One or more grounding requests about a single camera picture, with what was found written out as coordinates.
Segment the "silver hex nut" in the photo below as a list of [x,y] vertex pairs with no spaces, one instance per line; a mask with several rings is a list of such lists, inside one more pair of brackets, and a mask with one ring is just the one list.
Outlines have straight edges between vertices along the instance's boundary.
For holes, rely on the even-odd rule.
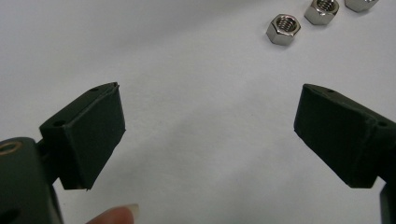
[[295,17],[279,14],[268,26],[267,35],[274,44],[287,46],[293,41],[300,29],[301,25]]
[[346,7],[356,12],[362,12],[373,7],[378,0],[346,0]]
[[340,8],[336,0],[314,0],[306,10],[305,17],[314,25],[327,25]]

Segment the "fingernail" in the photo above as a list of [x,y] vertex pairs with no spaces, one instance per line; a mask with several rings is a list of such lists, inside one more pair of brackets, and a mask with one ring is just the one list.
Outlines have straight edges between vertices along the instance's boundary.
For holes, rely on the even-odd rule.
[[139,218],[139,204],[137,203],[133,203],[133,204],[126,204],[125,205],[126,208],[129,209],[129,211],[131,211],[132,215],[134,216],[134,220],[137,220]]

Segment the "finger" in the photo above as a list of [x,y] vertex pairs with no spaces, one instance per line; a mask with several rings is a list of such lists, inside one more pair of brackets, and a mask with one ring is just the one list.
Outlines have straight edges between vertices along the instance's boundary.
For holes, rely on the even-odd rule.
[[87,224],[134,224],[139,215],[139,205],[130,204],[111,208]]

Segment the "metal nut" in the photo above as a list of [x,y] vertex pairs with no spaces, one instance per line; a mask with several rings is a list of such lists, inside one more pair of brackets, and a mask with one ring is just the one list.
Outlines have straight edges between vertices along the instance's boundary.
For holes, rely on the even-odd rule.
[[314,0],[306,10],[305,17],[314,25],[327,25],[339,8],[336,0]]
[[287,46],[293,41],[300,29],[300,23],[295,17],[279,14],[268,26],[267,35],[274,44]]
[[346,0],[346,7],[353,11],[362,12],[373,7],[378,0]]

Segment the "black plastic part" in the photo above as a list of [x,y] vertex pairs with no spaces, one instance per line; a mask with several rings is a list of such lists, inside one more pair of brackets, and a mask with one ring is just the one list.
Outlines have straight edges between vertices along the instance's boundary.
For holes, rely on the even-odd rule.
[[386,185],[380,195],[382,224],[396,224],[396,191]]
[[40,149],[58,164],[64,188],[90,189],[125,132],[119,85],[86,91],[44,122],[40,131]]
[[43,140],[39,141],[36,146],[41,157],[41,164],[44,167],[47,182],[49,184],[53,184],[53,182],[55,182],[59,177],[59,162],[57,162],[53,156],[51,157],[50,148],[44,144]]
[[20,137],[1,142],[0,171],[1,224],[62,223],[33,139]]
[[305,84],[294,130],[350,187],[371,188],[381,170],[394,180],[383,165],[396,148],[396,124],[344,95]]
[[381,159],[378,175],[387,181],[387,185],[390,189],[396,192],[396,148],[384,155]]

